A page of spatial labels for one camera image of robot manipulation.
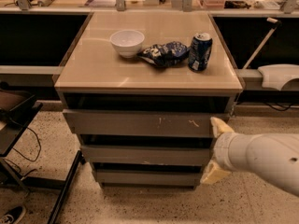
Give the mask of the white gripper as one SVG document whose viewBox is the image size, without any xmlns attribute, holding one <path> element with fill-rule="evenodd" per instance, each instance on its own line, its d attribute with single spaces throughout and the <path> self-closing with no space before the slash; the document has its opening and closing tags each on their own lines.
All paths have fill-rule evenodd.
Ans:
<svg viewBox="0 0 299 224">
<path fill-rule="evenodd" d="M 200 179 L 201 184 L 207 185 L 222 180 L 231 173 L 230 171 L 239 171 L 239 168 L 233 165 L 229 155 L 233 140 L 239 136 L 239 133 L 234 133 L 233 128 L 222 119 L 211 117 L 210 122 L 213 135 L 217 140 L 213 147 L 215 161 L 209 161 Z"/>
</svg>

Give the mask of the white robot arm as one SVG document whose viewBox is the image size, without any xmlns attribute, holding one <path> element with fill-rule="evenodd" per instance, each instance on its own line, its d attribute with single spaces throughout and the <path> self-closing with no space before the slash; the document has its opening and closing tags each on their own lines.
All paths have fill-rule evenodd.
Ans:
<svg viewBox="0 0 299 224">
<path fill-rule="evenodd" d="M 216 142 L 201 184 L 215 184 L 232 172 L 249 172 L 299 196 L 299 134 L 243 134 L 222 119 L 212 117 L 210 122 Z"/>
</svg>

